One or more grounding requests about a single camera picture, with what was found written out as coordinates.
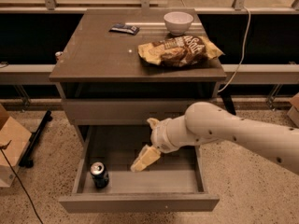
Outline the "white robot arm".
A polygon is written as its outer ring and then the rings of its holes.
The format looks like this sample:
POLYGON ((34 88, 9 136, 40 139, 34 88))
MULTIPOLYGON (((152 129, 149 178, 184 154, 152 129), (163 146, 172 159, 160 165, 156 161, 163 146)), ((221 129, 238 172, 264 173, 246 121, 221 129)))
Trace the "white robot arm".
POLYGON ((243 119, 207 102, 190 105, 174 119, 148 119, 151 144, 145 145, 131 165, 141 172, 161 158, 186 146, 200 146, 217 139, 236 143, 243 148, 299 174, 299 130, 243 119))

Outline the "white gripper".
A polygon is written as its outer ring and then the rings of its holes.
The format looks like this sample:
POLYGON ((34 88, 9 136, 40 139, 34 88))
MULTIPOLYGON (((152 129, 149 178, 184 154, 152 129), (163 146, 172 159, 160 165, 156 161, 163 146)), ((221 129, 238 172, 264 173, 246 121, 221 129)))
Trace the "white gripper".
POLYGON ((131 165, 132 172, 141 172, 152 165, 161 158, 161 152, 170 153, 175 150, 167 135, 167 124, 169 121, 170 119, 147 119, 147 123, 151 127, 150 141, 152 146, 145 145, 141 149, 137 158, 131 165))

